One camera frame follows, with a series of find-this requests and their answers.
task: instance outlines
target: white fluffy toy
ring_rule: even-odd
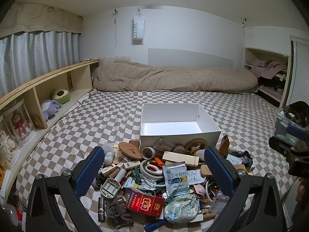
[[[103,144],[103,150],[105,153],[104,166],[110,166],[113,163],[115,150],[113,144],[105,143]]]
[[[0,125],[0,148],[2,149],[3,154],[9,160],[9,163],[12,162],[15,153],[15,142],[9,138],[5,131],[1,130]]]

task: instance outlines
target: metal screw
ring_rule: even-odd
[[[243,169],[240,169],[240,170],[238,170],[238,174],[241,175],[241,176],[244,176],[244,175],[246,175],[246,171],[243,170]]]
[[[37,180],[40,180],[42,177],[43,177],[43,175],[39,173],[39,174],[36,176],[36,179],[37,179]]]
[[[69,176],[69,175],[71,175],[71,173],[72,173],[72,171],[70,169],[67,169],[67,170],[64,170],[62,174],[64,176]]]
[[[267,173],[266,176],[267,176],[268,179],[273,179],[273,174],[272,173]]]

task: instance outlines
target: brown fluffy blanket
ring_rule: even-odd
[[[220,91],[244,93],[257,88],[245,69],[154,67],[123,61],[99,66],[93,87],[100,91]]]

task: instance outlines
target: purple plush toy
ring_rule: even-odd
[[[54,115],[60,106],[62,106],[62,104],[58,103],[55,100],[43,101],[41,104],[41,109],[42,109],[45,120],[47,121],[49,117]]]

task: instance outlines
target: red cigarette box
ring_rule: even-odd
[[[127,203],[127,209],[145,215],[160,217],[164,202],[164,198],[132,192]]]

